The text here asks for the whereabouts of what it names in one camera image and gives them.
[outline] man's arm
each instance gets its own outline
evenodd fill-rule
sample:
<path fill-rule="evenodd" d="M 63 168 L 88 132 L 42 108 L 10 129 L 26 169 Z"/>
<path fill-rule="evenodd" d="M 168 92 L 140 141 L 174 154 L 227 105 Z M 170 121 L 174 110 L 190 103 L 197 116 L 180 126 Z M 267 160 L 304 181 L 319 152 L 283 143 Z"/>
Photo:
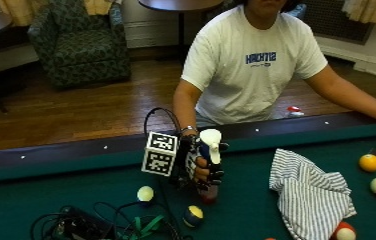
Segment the man's arm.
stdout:
<path fill-rule="evenodd" d="M 196 127 L 196 104 L 201 95 L 200 89 L 184 79 L 180 80 L 174 94 L 174 113 L 182 128 Z M 187 130 L 183 135 L 197 134 Z"/>
<path fill-rule="evenodd" d="M 376 118 L 376 98 L 341 78 L 329 65 L 307 83 L 327 100 Z"/>
<path fill-rule="evenodd" d="M 174 113 L 176 115 L 179 125 L 182 128 L 188 126 L 196 127 L 196 104 L 201 96 L 200 89 L 184 79 L 180 79 L 179 85 L 174 94 Z M 196 130 L 184 131 L 183 135 L 199 134 Z M 194 180 L 197 182 L 200 179 L 207 181 L 209 170 L 204 158 L 199 158 L 196 164 L 200 166 L 195 169 Z"/>

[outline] chair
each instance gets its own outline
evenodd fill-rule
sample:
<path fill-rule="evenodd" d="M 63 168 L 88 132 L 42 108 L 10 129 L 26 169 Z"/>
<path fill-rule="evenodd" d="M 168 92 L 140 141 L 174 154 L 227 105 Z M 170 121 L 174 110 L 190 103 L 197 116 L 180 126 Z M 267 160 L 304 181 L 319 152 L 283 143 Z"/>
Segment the chair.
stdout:
<path fill-rule="evenodd" d="M 204 24 L 208 23 L 219 14 L 235 8 L 236 6 L 237 6 L 237 3 L 235 0 L 224 0 L 219 8 L 205 13 L 204 20 L 203 20 Z M 288 12 L 288 14 L 291 14 L 292 16 L 303 20 L 305 17 L 305 12 L 307 12 L 307 4 L 300 3 L 297 4 L 296 8 Z"/>
<path fill-rule="evenodd" d="M 28 38 L 58 89 L 131 76 L 120 5 L 88 15 L 84 0 L 50 0 L 28 28 Z"/>

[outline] green felt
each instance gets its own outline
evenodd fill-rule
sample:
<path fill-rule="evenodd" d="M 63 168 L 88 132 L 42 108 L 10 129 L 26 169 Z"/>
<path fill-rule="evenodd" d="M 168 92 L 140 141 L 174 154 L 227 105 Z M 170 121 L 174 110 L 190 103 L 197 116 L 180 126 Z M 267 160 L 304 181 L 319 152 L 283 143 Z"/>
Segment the green felt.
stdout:
<path fill-rule="evenodd" d="M 144 185 L 156 190 L 159 202 L 170 203 L 184 235 L 192 235 L 195 239 L 291 239 L 276 205 L 279 196 L 268 189 L 277 147 L 304 155 L 324 171 L 341 172 L 353 190 L 351 196 L 359 212 L 348 219 L 349 223 L 357 229 L 359 239 L 375 240 L 376 197 L 369 191 L 369 182 L 376 173 L 363 172 L 357 160 L 376 147 L 376 125 L 344 131 L 232 140 L 231 150 L 223 153 L 225 177 L 215 205 L 204 205 L 194 189 L 178 191 L 166 177 L 140 171 L 143 149 L 0 169 L 0 174 L 8 174 L 2 176 L 3 179 L 43 175 L 0 182 L 0 239 L 30 239 L 30 225 L 36 217 L 56 212 L 64 205 L 75 205 L 92 212 L 92 204 L 98 201 L 115 206 L 132 202 L 138 189 Z M 78 174 L 50 175 L 64 170 L 74 171 L 75 167 L 82 171 Z M 204 224 L 197 229 L 188 228 L 182 222 L 190 205 L 199 205 L 204 211 Z M 131 215 L 144 215 L 147 211 L 134 208 Z"/>
<path fill-rule="evenodd" d="M 376 138 L 325 144 L 287 146 L 284 149 L 311 159 L 325 172 L 340 172 L 352 189 L 357 215 L 347 219 L 359 231 L 359 239 L 376 239 L 376 196 L 369 182 L 376 173 L 359 168 L 359 158 L 376 146 Z M 269 190 L 269 172 L 276 148 L 224 155 L 224 182 L 219 200 L 205 205 L 194 191 L 167 189 L 172 211 L 183 212 L 190 204 L 204 211 L 204 224 L 184 228 L 195 239 L 292 239 L 277 209 L 279 195 Z"/>
<path fill-rule="evenodd" d="M 59 212 L 66 205 L 95 214 L 95 202 L 107 202 L 115 207 L 135 202 L 139 188 L 148 185 L 159 189 L 158 183 L 154 175 L 140 172 L 140 165 L 2 183 L 0 239 L 30 239 L 30 227 L 35 219 L 43 214 Z M 114 211 L 106 207 L 99 209 L 112 219 Z M 136 216 L 166 214 L 159 207 L 146 209 L 140 206 L 132 206 L 124 212 L 131 219 Z M 122 216 L 118 220 L 122 226 L 128 225 Z"/>

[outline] white t-shirt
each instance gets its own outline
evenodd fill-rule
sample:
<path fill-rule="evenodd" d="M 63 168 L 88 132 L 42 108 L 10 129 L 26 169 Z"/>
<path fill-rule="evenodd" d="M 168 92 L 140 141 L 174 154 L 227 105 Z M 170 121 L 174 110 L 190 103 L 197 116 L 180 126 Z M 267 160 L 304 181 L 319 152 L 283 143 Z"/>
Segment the white t-shirt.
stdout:
<path fill-rule="evenodd" d="M 203 91 L 197 112 L 231 124 L 267 120 L 293 74 L 307 79 L 327 64 L 301 20 L 283 13 L 269 29 L 259 30 L 239 5 L 197 33 L 182 78 Z"/>

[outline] bracelet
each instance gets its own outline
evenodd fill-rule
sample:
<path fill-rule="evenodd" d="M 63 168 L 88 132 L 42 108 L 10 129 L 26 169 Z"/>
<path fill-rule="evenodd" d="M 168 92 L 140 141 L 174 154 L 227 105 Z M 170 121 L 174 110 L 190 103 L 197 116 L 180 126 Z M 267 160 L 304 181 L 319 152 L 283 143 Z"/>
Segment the bracelet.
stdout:
<path fill-rule="evenodd" d="M 199 134 L 199 130 L 194 127 L 194 126 L 187 126 L 186 128 L 183 128 L 180 130 L 180 134 L 183 134 L 184 132 L 187 132 L 188 130 L 194 130 L 196 131 L 196 133 Z"/>

